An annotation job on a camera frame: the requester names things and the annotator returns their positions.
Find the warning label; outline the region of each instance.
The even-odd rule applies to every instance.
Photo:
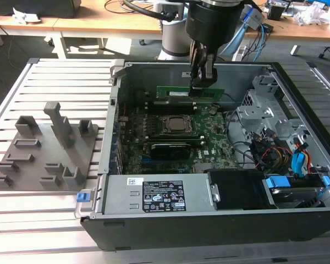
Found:
[[[186,211],[182,181],[144,181],[143,211],[146,213]]]

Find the blue latch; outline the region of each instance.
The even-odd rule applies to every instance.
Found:
[[[265,180],[269,189],[271,188],[289,188],[290,182],[286,176],[270,176]]]
[[[294,173],[298,174],[298,177],[303,178],[302,167],[304,164],[305,156],[303,153],[294,153],[292,156],[291,169]]]
[[[330,178],[329,176],[323,176],[322,178],[323,183],[325,184],[325,187],[330,185]]]
[[[77,202],[89,202],[90,194],[88,192],[77,193]]]

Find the robotic arm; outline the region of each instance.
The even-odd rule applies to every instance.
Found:
[[[166,21],[181,20],[184,2],[189,3],[185,29],[192,39],[190,88],[193,94],[217,81],[214,68],[217,51],[234,36],[244,5],[250,4],[261,12],[252,0],[150,0],[160,13],[149,10],[143,12],[130,0],[123,1],[135,11]]]
[[[190,3],[186,32],[193,40],[190,49],[192,89],[217,81],[214,68],[218,49],[235,33],[244,4],[241,0],[202,0]]]

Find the metal slats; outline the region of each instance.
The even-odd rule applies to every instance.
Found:
[[[330,133],[330,89],[307,64],[283,64],[282,67]],[[292,116],[298,117],[286,97],[284,101]]]
[[[96,186],[111,86],[110,60],[45,60],[33,64],[0,118],[0,160],[21,115],[51,123],[43,109],[59,101],[70,123],[91,119],[99,126],[86,188]],[[0,254],[98,250],[74,217],[76,192],[0,191]]]

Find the blue cable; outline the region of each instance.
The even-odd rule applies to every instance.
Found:
[[[254,58],[254,62],[258,59],[259,55],[260,55],[260,52],[262,51],[261,48],[262,48],[262,44],[263,44],[263,40],[264,40],[264,27],[263,25],[260,25],[262,27],[262,39],[260,40],[260,43],[259,43],[259,48],[258,48],[258,51],[257,51],[257,54]]]

